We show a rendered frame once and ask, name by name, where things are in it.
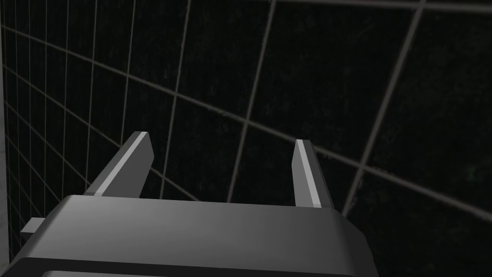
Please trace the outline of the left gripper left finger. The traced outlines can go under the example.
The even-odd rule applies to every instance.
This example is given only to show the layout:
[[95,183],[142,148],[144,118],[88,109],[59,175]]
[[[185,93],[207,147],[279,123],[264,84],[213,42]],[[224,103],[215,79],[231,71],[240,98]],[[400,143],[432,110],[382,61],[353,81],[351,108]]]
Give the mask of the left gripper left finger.
[[84,195],[139,198],[153,160],[149,133],[134,132]]

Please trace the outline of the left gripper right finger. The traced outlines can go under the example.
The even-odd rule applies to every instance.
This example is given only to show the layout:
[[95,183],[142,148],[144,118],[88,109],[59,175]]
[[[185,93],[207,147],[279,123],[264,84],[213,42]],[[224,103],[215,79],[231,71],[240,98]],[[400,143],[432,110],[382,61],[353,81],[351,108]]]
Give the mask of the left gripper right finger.
[[296,206],[334,208],[319,160],[309,140],[295,141],[291,169]]

